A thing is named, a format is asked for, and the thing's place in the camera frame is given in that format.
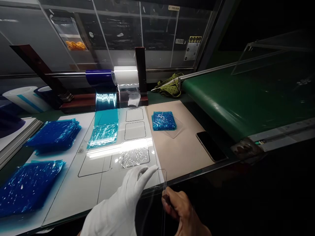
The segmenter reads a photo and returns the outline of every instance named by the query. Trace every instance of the white glove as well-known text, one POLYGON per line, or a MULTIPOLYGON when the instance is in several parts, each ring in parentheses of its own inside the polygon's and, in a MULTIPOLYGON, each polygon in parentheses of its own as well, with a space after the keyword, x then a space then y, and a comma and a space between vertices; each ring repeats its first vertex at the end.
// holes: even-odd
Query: white glove
POLYGON ((129 170, 117 192, 90 211, 81 236, 137 235, 136 206, 145 185, 157 169, 157 165, 150 168, 139 165, 129 170))

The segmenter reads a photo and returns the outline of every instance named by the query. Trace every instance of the white roll with blue stripe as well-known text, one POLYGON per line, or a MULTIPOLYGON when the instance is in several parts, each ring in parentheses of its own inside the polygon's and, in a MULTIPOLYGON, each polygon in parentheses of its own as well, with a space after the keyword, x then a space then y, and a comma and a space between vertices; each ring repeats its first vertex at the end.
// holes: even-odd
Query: white roll with blue stripe
POLYGON ((3 93, 2 96, 31 114, 50 110, 51 107, 41 97, 34 93, 35 89, 37 89, 36 86, 16 88, 3 93))

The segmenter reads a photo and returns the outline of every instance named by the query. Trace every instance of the orange object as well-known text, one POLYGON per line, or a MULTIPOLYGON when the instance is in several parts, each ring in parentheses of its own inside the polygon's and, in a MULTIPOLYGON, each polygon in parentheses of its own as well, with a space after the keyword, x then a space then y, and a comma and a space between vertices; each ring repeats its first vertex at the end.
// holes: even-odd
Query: orange object
POLYGON ((67 48, 69 50, 81 50, 81 51, 85 51, 86 50, 86 46, 84 45, 83 42, 79 41, 77 43, 73 42, 73 41, 66 41, 67 44, 67 48))

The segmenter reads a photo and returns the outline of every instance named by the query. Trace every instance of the warning sticker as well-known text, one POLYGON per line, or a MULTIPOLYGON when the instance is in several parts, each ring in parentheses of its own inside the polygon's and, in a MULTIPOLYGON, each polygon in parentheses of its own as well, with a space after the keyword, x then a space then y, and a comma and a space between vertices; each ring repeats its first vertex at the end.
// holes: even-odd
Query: warning sticker
POLYGON ((190 36, 189 37, 184 61, 191 61, 191 60, 194 60, 196 58, 199 44, 201 42, 201 38, 202 38, 202 36, 190 36))

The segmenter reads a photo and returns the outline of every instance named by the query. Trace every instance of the yellow label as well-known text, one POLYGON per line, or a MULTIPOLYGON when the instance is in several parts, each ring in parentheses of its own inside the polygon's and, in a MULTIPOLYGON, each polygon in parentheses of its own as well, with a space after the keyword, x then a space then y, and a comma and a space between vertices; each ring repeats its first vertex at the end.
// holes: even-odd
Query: yellow label
POLYGON ((168 9, 169 9, 169 10, 179 11, 180 7, 178 7, 178 6, 172 6, 172 5, 168 5, 168 9))
POLYGON ((200 43, 202 36, 190 36, 189 43, 200 43))

